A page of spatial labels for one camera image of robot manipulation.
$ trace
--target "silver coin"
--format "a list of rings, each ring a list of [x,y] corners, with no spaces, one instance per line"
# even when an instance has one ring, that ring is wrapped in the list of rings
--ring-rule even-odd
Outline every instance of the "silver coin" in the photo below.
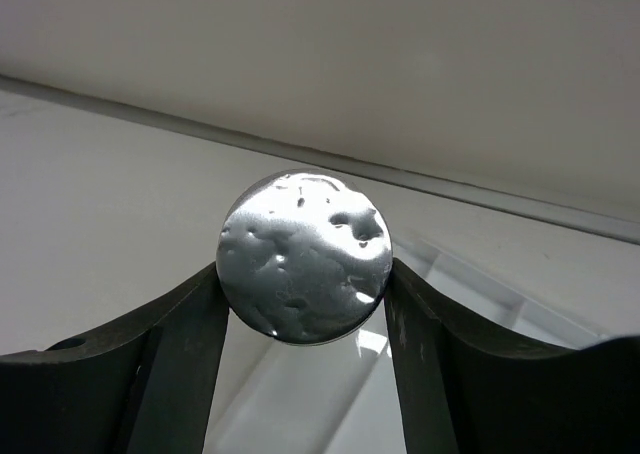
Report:
[[[225,220],[218,277],[235,313],[290,344],[360,326],[382,299],[393,254],[380,212],[323,171],[287,171],[249,188]]]

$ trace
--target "dented metal surface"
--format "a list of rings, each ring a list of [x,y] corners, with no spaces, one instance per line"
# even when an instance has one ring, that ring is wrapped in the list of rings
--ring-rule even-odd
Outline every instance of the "dented metal surface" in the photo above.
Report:
[[[362,324],[392,265],[380,212],[323,171],[279,173],[227,215],[216,256],[229,303],[250,327],[291,344],[319,344]]]

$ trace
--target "hole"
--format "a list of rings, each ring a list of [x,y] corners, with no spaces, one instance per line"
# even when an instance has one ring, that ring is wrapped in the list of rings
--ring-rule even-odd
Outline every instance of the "hole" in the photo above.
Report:
[[[300,297],[295,299],[289,299],[285,301],[284,307],[289,307],[291,309],[304,309],[305,307],[307,307],[307,301],[305,301]]]
[[[60,341],[57,344],[51,346],[48,351],[62,351],[63,349],[72,349],[74,347],[79,347],[87,342],[85,339],[81,337],[72,337],[70,339],[65,339],[64,341]]]
[[[331,224],[333,224],[334,226],[337,226],[337,225],[340,225],[340,224],[349,224],[349,217],[347,216],[346,213],[339,212],[339,213],[334,214],[333,216],[331,216],[329,218],[329,222]]]

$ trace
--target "reflective metal surface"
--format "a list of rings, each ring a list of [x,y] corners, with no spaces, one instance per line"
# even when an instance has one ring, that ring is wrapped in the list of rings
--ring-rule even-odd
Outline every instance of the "reflective metal surface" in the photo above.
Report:
[[[353,185],[316,170],[260,181],[227,215],[216,256],[236,314],[291,344],[319,344],[362,324],[382,298],[391,239]]]

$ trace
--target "white wall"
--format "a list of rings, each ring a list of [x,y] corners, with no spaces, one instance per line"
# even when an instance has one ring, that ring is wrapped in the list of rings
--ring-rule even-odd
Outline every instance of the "white wall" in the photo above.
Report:
[[[0,72],[640,220],[638,0],[0,0]]]

